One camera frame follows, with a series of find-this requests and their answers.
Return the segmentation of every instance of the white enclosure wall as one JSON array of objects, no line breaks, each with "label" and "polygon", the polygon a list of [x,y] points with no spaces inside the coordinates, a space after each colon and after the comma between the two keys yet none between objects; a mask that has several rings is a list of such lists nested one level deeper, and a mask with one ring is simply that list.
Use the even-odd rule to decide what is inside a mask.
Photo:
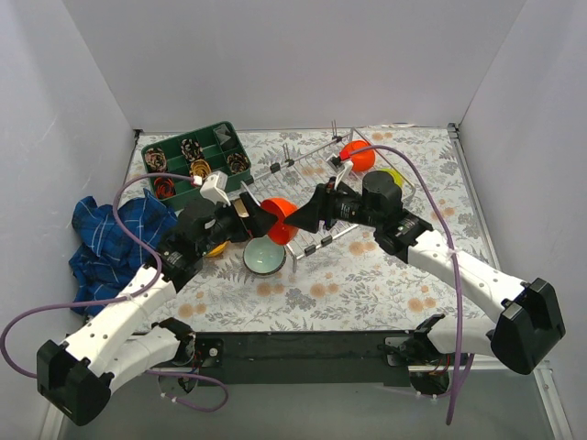
[{"label": "white enclosure wall", "polygon": [[524,0],[64,0],[128,121],[459,122]]},{"label": "white enclosure wall", "polygon": [[[109,203],[132,131],[61,0],[0,2],[0,327],[33,306],[66,302],[76,282],[75,203]],[[9,350],[27,369],[38,347],[72,329],[72,312],[15,327]],[[32,379],[0,362],[0,438],[37,438],[48,404]]]},{"label": "white enclosure wall", "polygon": [[587,438],[587,4],[528,0],[461,127],[506,271],[557,289],[567,336],[555,381],[577,439]]}]

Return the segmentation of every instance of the dish rack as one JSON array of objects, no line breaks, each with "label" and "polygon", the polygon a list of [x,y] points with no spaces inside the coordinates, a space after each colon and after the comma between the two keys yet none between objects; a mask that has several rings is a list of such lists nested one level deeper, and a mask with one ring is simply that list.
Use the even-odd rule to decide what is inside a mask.
[{"label": "dish rack", "polygon": [[[255,178],[253,183],[242,181],[241,188],[247,191],[257,204],[270,197],[282,197],[300,207],[310,200],[319,183],[326,183],[330,177],[337,174],[327,160],[333,154],[338,155],[346,144],[356,138],[362,138],[371,143],[357,128],[353,127],[346,135],[338,136],[334,126],[332,141],[296,159],[289,157],[289,150],[284,146],[282,162],[273,163],[270,171]],[[408,206],[414,198],[415,186],[389,160],[387,156],[391,156],[392,153],[375,150],[375,154],[375,164],[370,171],[391,169],[400,174],[403,178],[402,201],[405,206]],[[356,192],[361,193],[362,178],[367,172],[352,171],[344,182]],[[321,226],[316,234],[300,229],[295,238],[285,245],[292,257],[293,273],[297,272],[298,262],[301,259],[312,255],[356,227],[358,225],[338,221],[329,231]]]}]

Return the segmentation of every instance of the blue plaid cloth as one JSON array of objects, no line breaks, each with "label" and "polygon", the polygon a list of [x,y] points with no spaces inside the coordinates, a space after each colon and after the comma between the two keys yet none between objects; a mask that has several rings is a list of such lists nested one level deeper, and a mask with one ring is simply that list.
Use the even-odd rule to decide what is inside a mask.
[{"label": "blue plaid cloth", "polygon": [[[175,226],[177,217],[152,193],[132,199],[119,210],[120,219],[137,237],[155,248],[162,234]],[[73,275],[80,287],[75,301],[114,298],[150,256],[118,227],[112,205],[98,206],[94,197],[85,197],[75,205],[72,226],[82,245],[70,259]],[[98,314],[104,306],[78,307],[78,314]]]}]

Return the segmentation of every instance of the purple cable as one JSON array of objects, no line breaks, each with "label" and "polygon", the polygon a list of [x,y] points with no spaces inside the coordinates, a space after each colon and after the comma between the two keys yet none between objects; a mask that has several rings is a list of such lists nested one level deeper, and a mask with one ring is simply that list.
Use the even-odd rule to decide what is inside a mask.
[{"label": "purple cable", "polygon": [[[130,185],[132,185],[135,182],[138,182],[142,179],[148,179],[151,177],[171,177],[174,179],[179,179],[179,180],[183,180],[183,181],[190,181],[190,182],[193,180],[193,178],[191,178],[191,177],[181,176],[179,174],[170,174],[168,172],[153,172],[151,174],[142,174],[138,177],[135,177],[134,179],[131,179],[130,181],[125,183],[122,186],[122,188],[120,188],[118,190],[118,192],[116,193],[116,195],[114,197],[114,201],[112,203],[112,214],[114,215],[114,219],[115,219],[116,223],[118,224],[120,229],[123,230],[123,232],[125,234],[127,234],[130,238],[132,238],[132,240],[135,243],[137,243],[139,246],[141,246],[142,248],[147,250],[147,252],[149,252],[155,258],[155,261],[157,262],[157,273],[155,274],[153,279],[151,281],[149,281],[145,285],[145,287],[141,287],[140,289],[138,289],[137,291],[132,293],[130,295],[132,297],[139,296],[141,293],[143,293],[147,289],[150,289],[155,284],[155,282],[157,282],[157,280],[159,279],[159,276],[161,275],[162,263],[161,263],[161,257],[159,256],[159,254],[157,254],[157,252],[154,249],[152,249],[147,243],[144,243],[142,240],[140,240],[140,238],[135,236],[132,232],[130,232],[128,230],[128,228],[126,226],[124,226],[124,224],[122,223],[122,220],[120,220],[120,216],[118,215],[118,205],[120,204],[120,198],[122,197],[122,193],[125,191],[126,188],[128,188]],[[72,307],[89,307],[89,306],[94,306],[94,305],[108,305],[108,304],[112,304],[112,303],[121,303],[123,301],[127,301],[127,297],[116,297],[116,298],[112,298],[110,300],[62,302],[59,304],[43,305],[41,307],[36,307],[34,309],[30,309],[26,312],[21,313],[19,316],[14,318],[12,321],[10,321],[6,325],[5,329],[2,331],[2,334],[0,335],[0,352],[2,353],[2,356],[3,356],[4,360],[6,361],[6,363],[14,371],[22,374],[23,376],[27,376],[28,378],[36,379],[37,375],[35,373],[32,373],[30,371],[27,371],[27,370],[21,368],[10,357],[10,355],[8,354],[8,351],[6,349],[6,337],[8,336],[8,332],[18,321],[26,318],[27,316],[31,316],[32,314],[39,314],[41,312],[47,312],[48,310],[71,309]]]},{"label": "purple cable", "polygon": [[[420,182],[420,185],[422,186],[422,189],[424,190],[424,193],[426,194],[426,198],[428,199],[428,201],[430,202],[430,205],[432,206],[432,210],[437,215],[438,221],[442,225],[442,229],[444,230],[444,233],[447,236],[447,245],[449,245],[449,248],[451,250],[455,250],[455,245],[454,245],[454,241],[452,239],[452,234],[450,233],[450,230],[449,230],[449,225],[447,225],[447,222],[445,221],[444,217],[442,216],[442,213],[438,209],[436,202],[432,198],[432,194],[430,193],[430,191],[428,190],[428,187],[426,186],[426,183],[424,182],[424,178],[422,177],[422,174],[420,174],[420,171],[418,171],[418,168],[415,167],[415,164],[407,156],[405,156],[405,154],[403,152],[401,152],[399,149],[396,149],[393,147],[387,147],[386,145],[370,145],[368,147],[357,149],[357,150],[351,152],[350,156],[354,156],[355,154],[359,154],[363,151],[369,151],[371,149],[384,149],[386,151],[391,151],[392,153],[394,153],[397,156],[399,156],[400,158],[402,158],[405,161],[405,163],[407,163],[409,165],[409,167],[412,169],[415,176],[417,177],[418,181]],[[455,271],[455,292],[457,293],[457,343],[456,343],[456,347],[455,347],[455,365],[454,365],[454,371],[453,371],[453,375],[452,375],[452,380],[453,380],[454,386],[451,387],[451,389],[450,389],[450,403],[449,403],[449,410],[447,411],[447,424],[451,424],[451,422],[452,422],[452,417],[455,412],[455,405],[457,404],[457,397],[459,396],[459,390],[460,390],[460,387],[462,386],[462,383],[459,382],[460,354],[461,354],[461,345],[462,345],[462,321],[463,321],[462,286],[460,285],[460,269],[459,269],[459,260],[457,259],[457,254],[453,253],[450,256],[450,258],[452,259],[452,266]]]},{"label": "purple cable", "polygon": [[174,371],[156,371],[154,369],[148,369],[147,371],[145,371],[145,373],[153,375],[153,376],[169,376],[172,378],[192,378],[192,379],[203,380],[205,382],[214,383],[215,385],[220,387],[222,389],[222,391],[224,392],[224,399],[222,400],[222,402],[220,402],[217,406],[213,406],[211,408],[199,406],[199,405],[196,405],[195,403],[192,403],[186,399],[182,399],[181,397],[172,396],[172,395],[168,395],[167,393],[165,393],[165,395],[167,397],[169,397],[170,399],[175,399],[177,402],[181,403],[182,405],[188,406],[188,407],[192,408],[193,410],[201,411],[202,413],[213,413],[214,411],[218,411],[220,408],[222,408],[228,402],[228,387],[224,383],[222,383],[220,380],[217,380],[214,378],[208,378],[207,376],[201,376],[199,374],[180,373],[180,372],[174,372]]}]

